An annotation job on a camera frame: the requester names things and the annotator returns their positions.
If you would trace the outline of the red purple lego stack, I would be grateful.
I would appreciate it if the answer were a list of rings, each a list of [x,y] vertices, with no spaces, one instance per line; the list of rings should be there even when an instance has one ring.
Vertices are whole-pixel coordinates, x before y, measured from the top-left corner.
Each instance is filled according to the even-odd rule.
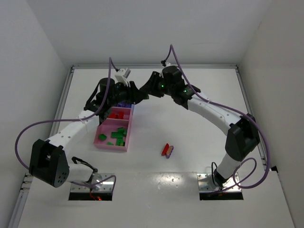
[[[174,146],[173,145],[169,145],[168,143],[165,144],[162,152],[161,152],[161,156],[165,156],[167,159],[170,158],[172,152],[174,150]]]

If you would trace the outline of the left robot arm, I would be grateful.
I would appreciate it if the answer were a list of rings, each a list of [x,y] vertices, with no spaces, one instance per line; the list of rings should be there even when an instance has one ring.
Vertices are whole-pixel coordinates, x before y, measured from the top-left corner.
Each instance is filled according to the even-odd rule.
[[[77,121],[70,121],[63,130],[46,140],[34,142],[29,173],[55,188],[64,182],[93,185],[92,178],[97,168],[83,160],[69,163],[69,152],[88,132],[101,125],[111,114],[112,107],[121,102],[135,105],[148,98],[148,93],[137,88],[133,81],[122,83],[101,79],[77,116]]]

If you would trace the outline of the red flower lego piece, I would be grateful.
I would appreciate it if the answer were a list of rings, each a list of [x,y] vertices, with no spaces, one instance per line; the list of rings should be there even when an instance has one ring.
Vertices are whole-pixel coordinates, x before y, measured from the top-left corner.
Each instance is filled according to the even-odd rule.
[[[111,113],[108,118],[111,118],[111,119],[117,119],[118,118],[118,114],[115,114],[115,113]]]

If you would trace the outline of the purple curved lego piece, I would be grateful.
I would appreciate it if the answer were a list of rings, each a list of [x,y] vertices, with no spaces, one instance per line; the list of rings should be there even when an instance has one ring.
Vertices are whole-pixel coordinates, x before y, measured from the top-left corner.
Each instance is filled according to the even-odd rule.
[[[117,107],[122,107],[122,108],[131,108],[132,105],[131,104],[128,104],[128,103],[125,103],[125,102],[120,102]]]

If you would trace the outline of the red lego brick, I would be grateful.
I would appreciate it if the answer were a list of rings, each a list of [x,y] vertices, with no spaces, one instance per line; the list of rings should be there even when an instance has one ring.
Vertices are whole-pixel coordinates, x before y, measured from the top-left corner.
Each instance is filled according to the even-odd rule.
[[[118,113],[118,119],[124,119],[124,112]]]

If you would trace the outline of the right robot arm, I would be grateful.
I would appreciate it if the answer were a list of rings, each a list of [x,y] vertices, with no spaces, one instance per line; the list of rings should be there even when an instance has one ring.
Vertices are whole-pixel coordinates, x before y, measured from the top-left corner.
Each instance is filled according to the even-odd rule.
[[[176,66],[167,66],[160,73],[153,72],[140,88],[155,97],[169,95],[185,109],[195,112],[218,127],[226,135],[226,154],[219,166],[212,172],[213,184],[220,188],[233,175],[236,168],[260,143],[254,118],[219,107],[204,98],[204,94],[188,80]]]

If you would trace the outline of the green lego plate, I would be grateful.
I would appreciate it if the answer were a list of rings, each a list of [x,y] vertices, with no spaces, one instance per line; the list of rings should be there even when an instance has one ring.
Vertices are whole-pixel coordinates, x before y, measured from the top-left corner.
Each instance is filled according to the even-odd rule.
[[[111,137],[112,138],[123,138],[123,133],[120,132],[111,132]]]

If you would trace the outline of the green square lego brick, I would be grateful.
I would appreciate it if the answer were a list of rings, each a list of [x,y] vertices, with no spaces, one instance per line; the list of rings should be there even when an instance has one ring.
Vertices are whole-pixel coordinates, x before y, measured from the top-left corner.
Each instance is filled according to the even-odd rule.
[[[127,128],[120,127],[117,129],[118,133],[122,134],[124,137],[127,135]]]

